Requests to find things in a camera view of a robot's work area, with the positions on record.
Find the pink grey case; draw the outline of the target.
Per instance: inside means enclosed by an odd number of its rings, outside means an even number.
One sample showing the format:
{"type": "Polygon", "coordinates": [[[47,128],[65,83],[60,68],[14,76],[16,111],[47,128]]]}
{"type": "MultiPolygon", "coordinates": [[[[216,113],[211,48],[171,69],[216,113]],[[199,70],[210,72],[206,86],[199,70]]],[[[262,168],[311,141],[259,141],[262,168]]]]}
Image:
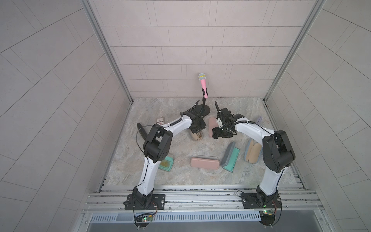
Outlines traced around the pink grey case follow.
{"type": "Polygon", "coordinates": [[[209,137],[213,137],[213,128],[219,127],[217,119],[215,117],[209,118],[209,137]]]}

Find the beige case with glasses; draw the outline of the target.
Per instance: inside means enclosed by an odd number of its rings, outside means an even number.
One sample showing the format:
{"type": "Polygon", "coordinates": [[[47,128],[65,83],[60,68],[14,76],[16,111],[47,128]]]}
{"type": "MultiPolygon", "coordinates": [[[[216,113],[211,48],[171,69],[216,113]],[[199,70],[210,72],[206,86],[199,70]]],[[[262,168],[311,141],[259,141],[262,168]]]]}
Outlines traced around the beige case with glasses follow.
{"type": "Polygon", "coordinates": [[[191,136],[191,139],[193,141],[200,141],[203,139],[203,132],[200,131],[200,132],[197,132],[197,133],[193,133],[192,131],[189,131],[189,134],[191,136]]]}

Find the aluminium mounting rail frame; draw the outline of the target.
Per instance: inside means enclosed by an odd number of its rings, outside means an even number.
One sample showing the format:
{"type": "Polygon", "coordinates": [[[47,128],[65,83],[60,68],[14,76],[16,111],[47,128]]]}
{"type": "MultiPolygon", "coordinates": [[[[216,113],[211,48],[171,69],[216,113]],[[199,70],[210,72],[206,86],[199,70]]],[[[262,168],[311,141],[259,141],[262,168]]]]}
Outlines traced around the aluminium mounting rail frame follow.
{"type": "Polygon", "coordinates": [[[105,187],[100,193],[90,194],[82,209],[86,223],[132,223],[140,214],[153,214],[149,223],[160,222],[260,222],[259,211],[275,213],[273,226],[280,231],[292,231],[303,226],[311,231],[329,232],[326,213],[316,191],[301,184],[284,185],[278,194],[282,200],[279,209],[244,209],[241,193],[256,193],[241,185],[228,186],[156,186],[154,194],[165,194],[163,210],[125,210],[123,203],[132,194],[129,188],[105,187]]]}

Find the mint case yellow glasses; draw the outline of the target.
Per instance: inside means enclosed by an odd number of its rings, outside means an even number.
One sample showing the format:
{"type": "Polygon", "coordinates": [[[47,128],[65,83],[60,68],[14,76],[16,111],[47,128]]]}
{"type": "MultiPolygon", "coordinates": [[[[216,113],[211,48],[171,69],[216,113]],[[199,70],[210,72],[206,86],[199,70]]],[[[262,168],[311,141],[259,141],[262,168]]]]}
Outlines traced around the mint case yellow glasses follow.
{"type": "Polygon", "coordinates": [[[174,164],[174,159],[172,157],[167,156],[164,160],[161,161],[159,165],[159,169],[170,172],[174,164]]]}

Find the right circuit board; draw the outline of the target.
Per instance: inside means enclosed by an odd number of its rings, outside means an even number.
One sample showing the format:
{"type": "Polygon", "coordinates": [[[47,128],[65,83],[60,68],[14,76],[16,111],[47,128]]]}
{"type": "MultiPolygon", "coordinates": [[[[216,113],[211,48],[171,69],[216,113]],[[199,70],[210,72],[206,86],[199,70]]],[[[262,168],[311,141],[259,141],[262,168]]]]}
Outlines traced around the right circuit board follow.
{"type": "Polygon", "coordinates": [[[264,226],[273,226],[275,223],[275,213],[269,210],[259,211],[260,223],[264,226]]]}

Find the grey mint open case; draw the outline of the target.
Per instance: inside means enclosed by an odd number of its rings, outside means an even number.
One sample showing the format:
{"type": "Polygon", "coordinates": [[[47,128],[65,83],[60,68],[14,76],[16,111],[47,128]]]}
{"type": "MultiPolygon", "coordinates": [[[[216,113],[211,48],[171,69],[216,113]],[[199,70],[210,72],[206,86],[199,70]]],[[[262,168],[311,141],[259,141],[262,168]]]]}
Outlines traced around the grey mint open case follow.
{"type": "Polygon", "coordinates": [[[220,162],[220,166],[231,173],[234,170],[240,152],[240,150],[235,145],[235,142],[231,142],[228,145],[225,155],[220,162]]]}

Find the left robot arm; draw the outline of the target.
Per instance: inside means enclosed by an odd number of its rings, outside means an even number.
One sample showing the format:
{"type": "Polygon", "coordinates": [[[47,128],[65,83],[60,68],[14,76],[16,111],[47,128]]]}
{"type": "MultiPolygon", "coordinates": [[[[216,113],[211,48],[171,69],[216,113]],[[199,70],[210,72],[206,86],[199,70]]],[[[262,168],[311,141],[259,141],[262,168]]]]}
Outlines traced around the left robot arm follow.
{"type": "Polygon", "coordinates": [[[138,133],[143,137],[144,144],[141,151],[145,156],[145,164],[141,179],[133,189],[133,203],[147,208],[152,202],[154,181],[160,163],[168,156],[171,142],[175,135],[184,130],[189,130],[195,141],[203,138],[202,130],[206,128],[204,117],[210,113],[210,108],[197,102],[188,110],[181,112],[180,117],[168,124],[150,125],[150,132],[145,131],[145,126],[137,124],[138,133]]]}

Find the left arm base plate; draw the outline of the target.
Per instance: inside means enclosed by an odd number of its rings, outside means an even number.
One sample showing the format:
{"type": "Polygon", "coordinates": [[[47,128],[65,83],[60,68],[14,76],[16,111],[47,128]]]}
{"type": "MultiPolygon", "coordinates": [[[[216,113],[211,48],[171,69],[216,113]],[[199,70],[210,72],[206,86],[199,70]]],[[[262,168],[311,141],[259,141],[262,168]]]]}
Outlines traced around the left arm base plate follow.
{"type": "Polygon", "coordinates": [[[163,210],[166,200],[165,194],[152,194],[149,196],[135,196],[130,194],[123,203],[125,210],[163,210]]]}

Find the blue case beige lining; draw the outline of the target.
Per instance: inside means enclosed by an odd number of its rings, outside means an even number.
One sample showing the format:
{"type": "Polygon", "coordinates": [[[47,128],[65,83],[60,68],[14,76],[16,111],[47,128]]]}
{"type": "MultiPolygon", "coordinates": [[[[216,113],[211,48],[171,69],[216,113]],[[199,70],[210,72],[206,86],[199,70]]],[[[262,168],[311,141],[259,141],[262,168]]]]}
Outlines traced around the blue case beige lining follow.
{"type": "Polygon", "coordinates": [[[253,139],[250,139],[247,143],[244,160],[250,164],[256,164],[259,161],[259,157],[262,154],[262,145],[253,139]]]}

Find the pink closed glasses case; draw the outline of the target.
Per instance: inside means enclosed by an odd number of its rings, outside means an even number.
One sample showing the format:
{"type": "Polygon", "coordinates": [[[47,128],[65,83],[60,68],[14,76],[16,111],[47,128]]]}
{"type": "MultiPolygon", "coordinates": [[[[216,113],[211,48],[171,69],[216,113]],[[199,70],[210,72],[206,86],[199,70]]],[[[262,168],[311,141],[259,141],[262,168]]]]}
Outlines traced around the pink closed glasses case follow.
{"type": "Polygon", "coordinates": [[[217,170],[220,167],[220,161],[216,157],[193,156],[191,158],[191,166],[195,168],[217,170]]]}

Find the brown black glasses case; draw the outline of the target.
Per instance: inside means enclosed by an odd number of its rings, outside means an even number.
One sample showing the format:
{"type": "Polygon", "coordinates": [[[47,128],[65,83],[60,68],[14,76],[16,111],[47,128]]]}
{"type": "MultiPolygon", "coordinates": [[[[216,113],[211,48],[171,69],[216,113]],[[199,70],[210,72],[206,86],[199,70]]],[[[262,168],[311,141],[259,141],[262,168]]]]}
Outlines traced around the brown black glasses case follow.
{"type": "Polygon", "coordinates": [[[137,123],[137,129],[138,129],[138,132],[139,134],[141,135],[141,137],[146,140],[147,139],[147,132],[145,130],[145,126],[143,126],[141,123],[137,123]]]}

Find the pink toy microphone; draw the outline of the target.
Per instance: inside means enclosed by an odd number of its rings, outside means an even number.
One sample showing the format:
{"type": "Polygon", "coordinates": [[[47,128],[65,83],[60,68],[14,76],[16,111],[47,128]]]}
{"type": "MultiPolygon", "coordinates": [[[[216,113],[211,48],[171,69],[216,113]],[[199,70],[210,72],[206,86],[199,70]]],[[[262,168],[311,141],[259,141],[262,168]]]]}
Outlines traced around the pink toy microphone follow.
{"type": "Polygon", "coordinates": [[[207,99],[208,93],[207,93],[207,86],[206,86],[206,75],[204,73],[200,73],[198,78],[202,85],[203,97],[207,99]]]}

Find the left circuit board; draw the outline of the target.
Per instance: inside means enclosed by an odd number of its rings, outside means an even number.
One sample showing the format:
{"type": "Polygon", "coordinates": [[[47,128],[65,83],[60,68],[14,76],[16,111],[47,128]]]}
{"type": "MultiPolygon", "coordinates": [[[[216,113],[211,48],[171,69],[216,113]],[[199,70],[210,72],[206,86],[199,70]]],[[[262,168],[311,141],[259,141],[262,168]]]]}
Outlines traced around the left circuit board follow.
{"type": "Polygon", "coordinates": [[[153,214],[140,214],[135,217],[134,221],[136,223],[149,223],[154,219],[153,214]]]}

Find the playing card box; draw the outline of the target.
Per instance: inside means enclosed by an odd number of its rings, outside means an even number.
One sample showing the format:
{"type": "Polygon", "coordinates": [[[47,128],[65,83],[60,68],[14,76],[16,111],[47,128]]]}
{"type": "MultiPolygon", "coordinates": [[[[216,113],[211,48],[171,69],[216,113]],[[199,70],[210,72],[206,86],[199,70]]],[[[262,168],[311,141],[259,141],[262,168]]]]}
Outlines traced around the playing card box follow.
{"type": "Polygon", "coordinates": [[[157,119],[156,119],[156,123],[157,123],[158,125],[163,125],[163,124],[164,124],[164,117],[157,118],[157,119]]]}

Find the circuit board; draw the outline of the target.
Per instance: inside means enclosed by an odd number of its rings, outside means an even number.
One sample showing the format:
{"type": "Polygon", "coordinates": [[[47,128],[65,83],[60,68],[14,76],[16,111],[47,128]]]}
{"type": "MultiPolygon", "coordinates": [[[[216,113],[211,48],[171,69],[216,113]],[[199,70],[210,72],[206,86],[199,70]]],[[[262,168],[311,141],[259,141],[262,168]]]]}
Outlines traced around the circuit board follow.
{"type": "Polygon", "coordinates": [[[269,210],[259,211],[260,223],[264,226],[273,226],[275,223],[275,213],[269,210]]]}
{"type": "Polygon", "coordinates": [[[136,223],[149,223],[154,219],[153,214],[140,214],[135,217],[134,221],[136,223]]]}

